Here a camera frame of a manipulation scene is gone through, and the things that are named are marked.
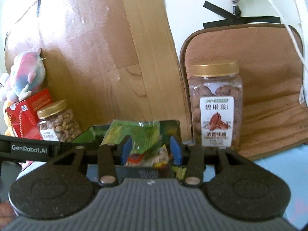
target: gold lid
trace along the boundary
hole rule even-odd
[[[41,108],[37,111],[39,119],[44,119],[49,116],[55,115],[66,109],[65,100],[57,101]]]
[[[235,60],[202,61],[190,65],[189,70],[191,75],[202,77],[226,76],[240,72],[238,61]]]

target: human hand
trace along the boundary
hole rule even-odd
[[[0,203],[0,229],[7,226],[14,218],[15,212],[10,201]]]

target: light blue surface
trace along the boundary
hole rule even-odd
[[[301,145],[255,163],[282,178],[289,185],[291,201],[284,218],[298,230],[301,230],[308,223],[308,146]],[[43,164],[42,162],[32,163],[21,172],[19,177]],[[214,176],[214,167],[207,166],[204,172],[204,181],[209,181]],[[87,177],[93,181],[97,180],[96,165],[88,167]]]

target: red box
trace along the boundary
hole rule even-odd
[[[5,111],[10,118],[15,135],[22,138],[42,140],[37,127],[39,118],[36,111],[51,103],[52,98],[46,88],[7,108]]]

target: plastic jar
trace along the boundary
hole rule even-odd
[[[194,143],[239,146],[243,83],[237,61],[203,61],[189,66]]]
[[[70,142],[81,134],[73,110],[66,107],[65,100],[61,100],[37,111],[43,140]]]

